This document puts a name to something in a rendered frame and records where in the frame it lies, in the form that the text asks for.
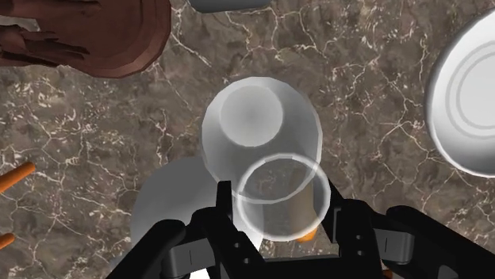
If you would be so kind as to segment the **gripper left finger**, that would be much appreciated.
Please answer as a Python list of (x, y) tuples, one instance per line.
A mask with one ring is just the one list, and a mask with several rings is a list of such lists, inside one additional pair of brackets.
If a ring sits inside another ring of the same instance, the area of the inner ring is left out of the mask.
[(210, 279), (267, 279), (263, 257), (232, 217), (231, 182), (222, 181), (214, 207), (198, 209), (187, 225), (155, 223), (106, 279), (189, 279), (201, 269)]

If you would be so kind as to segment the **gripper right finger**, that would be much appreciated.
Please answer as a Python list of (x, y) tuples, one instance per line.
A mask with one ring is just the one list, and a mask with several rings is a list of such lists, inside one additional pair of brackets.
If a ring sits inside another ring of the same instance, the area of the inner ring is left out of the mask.
[(495, 254), (417, 209), (381, 214), (330, 189), (324, 229), (358, 279), (385, 279), (381, 265), (402, 279), (495, 279)]

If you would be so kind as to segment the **clear glass cup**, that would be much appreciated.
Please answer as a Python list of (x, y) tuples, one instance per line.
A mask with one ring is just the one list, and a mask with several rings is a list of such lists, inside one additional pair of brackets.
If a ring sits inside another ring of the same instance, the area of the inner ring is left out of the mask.
[(206, 168), (218, 181), (232, 183), (239, 219), (271, 241), (310, 236), (328, 211), (322, 145), (310, 100), (269, 77), (226, 86), (201, 124)]

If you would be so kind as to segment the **white plate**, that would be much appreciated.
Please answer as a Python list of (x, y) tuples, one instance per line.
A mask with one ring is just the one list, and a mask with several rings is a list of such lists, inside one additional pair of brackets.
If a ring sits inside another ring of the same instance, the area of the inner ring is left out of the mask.
[(424, 89), (424, 118), (452, 166), (495, 178), (495, 7), (465, 24), (440, 52)]

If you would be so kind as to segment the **brown wooden bowl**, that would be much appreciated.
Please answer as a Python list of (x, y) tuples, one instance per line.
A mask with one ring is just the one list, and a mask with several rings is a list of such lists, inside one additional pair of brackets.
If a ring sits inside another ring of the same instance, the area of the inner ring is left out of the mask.
[(0, 0), (0, 16), (39, 26), (0, 25), (1, 67), (69, 66), (98, 78), (145, 70), (171, 32), (170, 0)]

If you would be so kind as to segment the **grey rounded object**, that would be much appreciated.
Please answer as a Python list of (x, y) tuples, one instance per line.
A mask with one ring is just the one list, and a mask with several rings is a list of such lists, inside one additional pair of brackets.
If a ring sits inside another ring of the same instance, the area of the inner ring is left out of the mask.
[(272, 0), (188, 0), (199, 13), (248, 10), (267, 6)]

